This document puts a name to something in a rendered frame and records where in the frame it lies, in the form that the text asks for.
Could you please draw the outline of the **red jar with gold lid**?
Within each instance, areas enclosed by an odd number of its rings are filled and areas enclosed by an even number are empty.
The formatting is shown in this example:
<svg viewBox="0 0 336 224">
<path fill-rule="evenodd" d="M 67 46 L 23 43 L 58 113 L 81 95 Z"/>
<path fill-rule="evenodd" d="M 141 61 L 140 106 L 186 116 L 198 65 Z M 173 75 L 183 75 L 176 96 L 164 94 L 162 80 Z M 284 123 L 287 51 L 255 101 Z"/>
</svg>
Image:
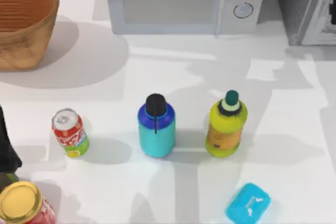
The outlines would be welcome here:
<svg viewBox="0 0 336 224">
<path fill-rule="evenodd" d="M 56 224 L 48 200 L 35 184 L 24 180 L 0 193 L 0 219 L 6 224 Z"/>
</svg>

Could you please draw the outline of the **pale microwave oven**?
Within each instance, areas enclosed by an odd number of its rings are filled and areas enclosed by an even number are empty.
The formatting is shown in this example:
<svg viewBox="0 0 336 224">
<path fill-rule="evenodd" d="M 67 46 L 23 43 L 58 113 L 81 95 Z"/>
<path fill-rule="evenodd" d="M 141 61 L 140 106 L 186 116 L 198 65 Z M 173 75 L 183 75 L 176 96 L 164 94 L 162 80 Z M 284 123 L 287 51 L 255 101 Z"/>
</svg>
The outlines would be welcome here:
<svg viewBox="0 0 336 224">
<path fill-rule="evenodd" d="M 216 33 L 219 0 L 107 0 L 115 34 L 200 35 Z M 263 0 L 225 0 L 223 35 L 252 33 Z M 250 3 L 251 16 L 239 19 L 233 9 Z"/>
</svg>

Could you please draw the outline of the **grey cabinet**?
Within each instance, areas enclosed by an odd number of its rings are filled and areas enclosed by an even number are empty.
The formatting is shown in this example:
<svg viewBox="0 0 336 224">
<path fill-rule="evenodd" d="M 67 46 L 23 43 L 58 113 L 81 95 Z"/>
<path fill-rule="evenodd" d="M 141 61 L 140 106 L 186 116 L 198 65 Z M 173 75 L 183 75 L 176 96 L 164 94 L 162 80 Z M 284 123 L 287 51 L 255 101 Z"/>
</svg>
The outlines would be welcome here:
<svg viewBox="0 0 336 224">
<path fill-rule="evenodd" d="M 336 0 L 278 0 L 291 46 L 336 46 Z"/>
</svg>

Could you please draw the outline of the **red and green can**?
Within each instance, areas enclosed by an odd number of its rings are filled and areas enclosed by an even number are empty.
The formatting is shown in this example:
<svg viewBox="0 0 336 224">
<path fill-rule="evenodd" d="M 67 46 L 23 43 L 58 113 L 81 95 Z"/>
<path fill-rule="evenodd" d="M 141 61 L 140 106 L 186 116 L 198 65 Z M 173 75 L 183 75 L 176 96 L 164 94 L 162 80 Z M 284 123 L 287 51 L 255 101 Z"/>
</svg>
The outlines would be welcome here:
<svg viewBox="0 0 336 224">
<path fill-rule="evenodd" d="M 73 109 L 57 111 L 51 119 L 51 128 L 68 157 L 80 157 L 88 151 L 89 139 L 82 118 Z"/>
</svg>

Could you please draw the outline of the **brown woven basket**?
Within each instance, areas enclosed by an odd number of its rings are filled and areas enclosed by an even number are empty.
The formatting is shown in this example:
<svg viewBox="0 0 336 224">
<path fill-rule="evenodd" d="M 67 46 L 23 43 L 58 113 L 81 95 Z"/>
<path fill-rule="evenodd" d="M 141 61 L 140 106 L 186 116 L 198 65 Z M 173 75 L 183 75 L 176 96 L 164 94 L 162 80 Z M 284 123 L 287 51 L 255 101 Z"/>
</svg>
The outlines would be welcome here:
<svg viewBox="0 0 336 224">
<path fill-rule="evenodd" d="M 0 71 L 37 67 L 49 45 L 59 0 L 0 0 Z"/>
</svg>

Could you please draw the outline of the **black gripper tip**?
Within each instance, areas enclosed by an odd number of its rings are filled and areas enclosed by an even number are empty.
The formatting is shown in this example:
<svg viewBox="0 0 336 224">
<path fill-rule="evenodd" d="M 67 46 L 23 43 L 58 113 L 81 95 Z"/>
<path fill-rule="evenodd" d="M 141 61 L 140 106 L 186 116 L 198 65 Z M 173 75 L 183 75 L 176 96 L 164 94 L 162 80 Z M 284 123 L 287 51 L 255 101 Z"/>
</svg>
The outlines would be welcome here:
<svg viewBox="0 0 336 224">
<path fill-rule="evenodd" d="M 15 173 L 22 164 L 9 140 L 3 109 L 0 106 L 0 172 Z"/>
</svg>

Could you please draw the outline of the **blue bottle with black cap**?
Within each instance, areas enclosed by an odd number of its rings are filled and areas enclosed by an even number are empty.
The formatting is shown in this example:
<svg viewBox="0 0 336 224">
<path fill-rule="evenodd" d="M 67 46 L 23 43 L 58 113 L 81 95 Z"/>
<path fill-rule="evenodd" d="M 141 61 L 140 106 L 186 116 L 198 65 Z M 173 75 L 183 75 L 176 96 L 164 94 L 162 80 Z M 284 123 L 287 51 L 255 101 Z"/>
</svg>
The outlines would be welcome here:
<svg viewBox="0 0 336 224">
<path fill-rule="evenodd" d="M 146 98 L 138 110 L 140 147 L 144 154 L 162 158 L 175 146 L 176 115 L 173 107 L 159 93 Z"/>
</svg>

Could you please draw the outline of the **microwave knob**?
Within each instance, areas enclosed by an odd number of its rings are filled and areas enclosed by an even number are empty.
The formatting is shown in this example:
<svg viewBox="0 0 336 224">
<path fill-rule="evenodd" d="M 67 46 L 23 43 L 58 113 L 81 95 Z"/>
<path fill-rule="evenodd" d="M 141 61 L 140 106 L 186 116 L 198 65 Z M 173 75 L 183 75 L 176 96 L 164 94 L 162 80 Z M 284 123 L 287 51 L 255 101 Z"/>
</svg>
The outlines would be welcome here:
<svg viewBox="0 0 336 224">
<path fill-rule="evenodd" d="M 254 7 L 250 3 L 243 3 L 241 5 L 237 5 L 233 9 L 233 14 L 235 17 L 239 19 L 244 19 L 251 16 L 254 12 Z"/>
</svg>

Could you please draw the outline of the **yellow bottle with green cap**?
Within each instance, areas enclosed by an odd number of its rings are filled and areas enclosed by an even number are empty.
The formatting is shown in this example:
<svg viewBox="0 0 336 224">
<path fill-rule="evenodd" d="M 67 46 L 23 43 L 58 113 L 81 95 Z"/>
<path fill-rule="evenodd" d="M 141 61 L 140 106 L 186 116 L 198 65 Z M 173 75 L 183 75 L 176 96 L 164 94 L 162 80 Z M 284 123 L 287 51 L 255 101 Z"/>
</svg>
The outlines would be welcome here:
<svg viewBox="0 0 336 224">
<path fill-rule="evenodd" d="M 205 147 L 213 156 L 224 158 L 236 152 L 247 121 L 248 110 L 239 93 L 229 90 L 209 112 L 209 126 Z"/>
</svg>

